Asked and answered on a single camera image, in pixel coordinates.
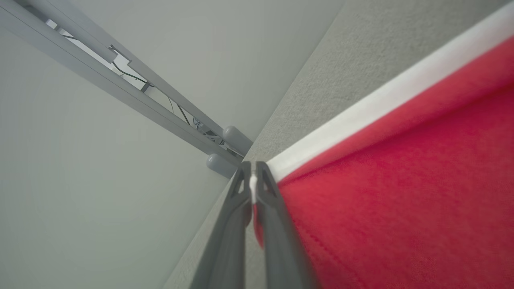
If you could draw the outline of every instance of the red garment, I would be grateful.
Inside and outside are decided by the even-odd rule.
[[[514,38],[279,188],[325,289],[514,288]]]

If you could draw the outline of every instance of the gray textured surface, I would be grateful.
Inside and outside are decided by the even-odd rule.
[[[444,45],[505,0],[347,0],[246,160],[269,160]],[[222,194],[165,288],[185,288]],[[247,229],[246,288],[265,288],[264,256]]]

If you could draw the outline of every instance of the red fabric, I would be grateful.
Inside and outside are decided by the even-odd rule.
[[[514,287],[514,39],[352,138],[279,183],[323,288]]]

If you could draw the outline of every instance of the wall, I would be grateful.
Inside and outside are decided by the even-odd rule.
[[[0,288],[161,288],[227,180],[3,27],[0,51]]]
[[[70,1],[219,125],[235,125],[252,140],[343,4]]]

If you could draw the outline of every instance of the white stripe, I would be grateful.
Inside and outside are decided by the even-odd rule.
[[[514,2],[485,18],[268,161],[278,182],[514,35]]]

